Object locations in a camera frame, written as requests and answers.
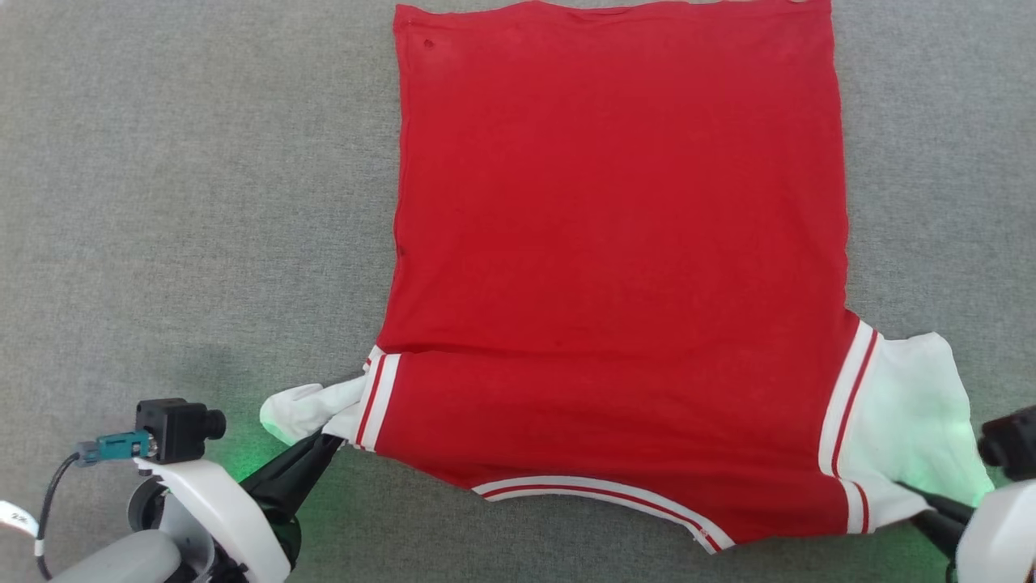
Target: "red fabric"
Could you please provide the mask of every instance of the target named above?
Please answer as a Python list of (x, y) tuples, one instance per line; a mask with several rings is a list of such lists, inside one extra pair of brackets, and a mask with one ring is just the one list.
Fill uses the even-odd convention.
[(404, 354), (379, 454), (845, 532), (817, 470), (857, 330), (830, 0), (397, 11)]

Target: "gray fabric surface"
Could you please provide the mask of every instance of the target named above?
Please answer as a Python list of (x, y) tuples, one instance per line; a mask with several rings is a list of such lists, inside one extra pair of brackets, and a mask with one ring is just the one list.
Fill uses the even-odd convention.
[[(462, 10), (503, 0), (423, 0)], [(572, 2), (589, 5), (592, 2)], [(281, 448), (263, 399), (347, 376), (392, 275), (393, 4), (0, 2), (0, 498), (33, 512), (81, 439), (141, 399), (226, 410), (212, 458)], [(1016, 0), (838, 0), (850, 298), (937, 330), (976, 419), (1036, 403), (1036, 18)], [(126, 533), (132, 467), (73, 470), (50, 557)], [(344, 453), (301, 513), (291, 581), (942, 581), (910, 528), (709, 557), (583, 499), (487, 504)], [(0, 580), (35, 580), (0, 532)]]

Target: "black cable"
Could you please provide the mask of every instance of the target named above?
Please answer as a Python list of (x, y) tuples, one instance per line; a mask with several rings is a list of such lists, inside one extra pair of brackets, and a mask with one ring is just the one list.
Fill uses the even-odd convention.
[(51, 503), (54, 502), (54, 493), (57, 492), (61, 476), (64, 475), (68, 466), (71, 466), (77, 460), (79, 460), (79, 453), (65, 458), (65, 461), (61, 462), (61, 465), (58, 466), (58, 470), (54, 472), (54, 477), (51, 478), (50, 486), (47, 487), (47, 494), (44, 495), (44, 509), (39, 511), (39, 528), (36, 530), (36, 552), (38, 553), (36, 555), (36, 566), (39, 567), (39, 574), (48, 581), (53, 579), (53, 577), (51, 576), (51, 571), (47, 569), (47, 559), (44, 558), (42, 550), (44, 535), (47, 533), (47, 519), (51, 516)]

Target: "white stripe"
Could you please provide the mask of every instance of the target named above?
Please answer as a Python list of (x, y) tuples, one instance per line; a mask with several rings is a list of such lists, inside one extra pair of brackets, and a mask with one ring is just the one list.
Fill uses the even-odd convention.
[[(378, 441), (378, 434), (381, 433), (381, 424), (384, 422), (385, 413), (388, 411), (388, 399), (392, 397), (392, 388), (396, 383), (396, 371), (399, 369), (398, 354), (384, 355), (381, 359), (384, 361), (384, 365), (381, 367), (381, 376), (378, 377), (377, 375), (377, 361), (371, 362), (371, 370), (374, 371), (374, 374), (368, 374), (369, 377), (378, 377), (377, 391), (374, 395), (374, 403), (371, 405), (370, 414), (367, 416), (367, 426), (364, 428), (364, 440), (361, 442), (361, 445), (371, 451), (374, 451), (374, 447)], [(364, 389), (366, 401), (370, 401), (370, 393), (373, 388), (372, 381), (371, 387)]]
[[(832, 461), (835, 455), (835, 447), (838, 444), (838, 434), (841, 432), (842, 416), (845, 414), (845, 407), (848, 406), (850, 397), (853, 395), (853, 387), (856, 385), (856, 378), (863, 367), (863, 360), (867, 356), (867, 349), (870, 348), (870, 339), (873, 336), (873, 328), (865, 322), (860, 321), (860, 326), (856, 330), (856, 337), (845, 354), (838, 380), (835, 381), (834, 389), (831, 391), (831, 401), (828, 402), (828, 411), (824, 416), (824, 426), (821, 430), (821, 443), (817, 447), (817, 464), (824, 475), (834, 477), (834, 467)], [(858, 533), (863, 530), (863, 498), (860, 491), (852, 483), (840, 480), (842, 489), (845, 490), (845, 500), (848, 504), (848, 520), (845, 525), (845, 532)]]
[[(505, 488), (517, 488), (517, 487), (542, 487), (542, 488), (530, 488), (528, 490), (515, 490), (512, 492), (505, 492), (501, 494), (495, 494), (486, 496), (487, 493), (501, 490)], [(698, 525), (701, 526), (701, 531), (694, 527), (688, 520), (681, 520), (668, 513), (663, 513), (645, 504), (639, 504), (635, 501), (629, 500), (627, 498), (622, 498), (617, 496), (608, 496), (607, 494), (595, 493), (595, 492), (582, 492), (579, 490), (568, 490), (568, 488), (593, 488), (595, 490), (601, 490), (604, 492), (610, 492), (613, 494), (622, 494), (624, 496), (629, 496), (631, 498), (636, 498), (642, 502), (650, 502), (656, 506), (665, 508), (671, 513), (686, 517)], [(716, 542), (716, 545), (720, 549), (728, 549), (733, 546), (733, 540), (731, 540), (726, 532), (723, 531), (716, 523), (707, 519), (706, 517), (678, 504), (677, 502), (669, 500), (668, 498), (659, 496), (654, 492), (643, 490), (640, 488), (634, 488), (631, 486), (626, 486), (623, 484), (607, 482), (603, 479), (596, 478), (585, 478), (578, 476), (527, 476), (521, 478), (511, 478), (499, 482), (491, 482), (488, 484), (483, 484), (472, 488), (476, 493), (486, 496), (486, 500), (496, 501), (496, 500), (507, 500), (509, 498), (517, 498), (519, 496), (535, 496), (538, 494), (564, 494), (569, 496), (582, 496), (585, 498), (594, 498), (596, 500), (604, 500), (606, 502), (612, 502), (614, 504), (621, 504), (628, 508), (633, 508), (646, 513), (649, 515), (666, 519), (672, 521), (677, 524), (682, 524), (691, 531), (694, 538), (701, 544), (710, 553), (715, 553), (716, 550), (713, 548), (712, 544), (706, 538), (706, 534), (712, 537)]]
[[(383, 357), (384, 355), (385, 352), (379, 349), (377, 345), (374, 345), (374, 348), (371, 349), (371, 354), (367, 355), (367, 360), (369, 360), (371, 365), (374, 365), (375, 362), (378, 361), (379, 358)], [(364, 373), (367, 373), (368, 371), (371, 370), (371, 365), (367, 365), (366, 362), (364, 363)]]

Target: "cable connector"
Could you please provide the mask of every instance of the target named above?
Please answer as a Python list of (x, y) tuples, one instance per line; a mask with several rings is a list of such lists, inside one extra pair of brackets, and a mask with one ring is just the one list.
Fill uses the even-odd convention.
[(76, 444), (76, 453), (79, 454), (76, 466), (88, 468), (106, 460), (148, 458), (153, 456), (156, 449), (154, 438), (146, 430), (100, 436), (95, 441), (81, 441)]

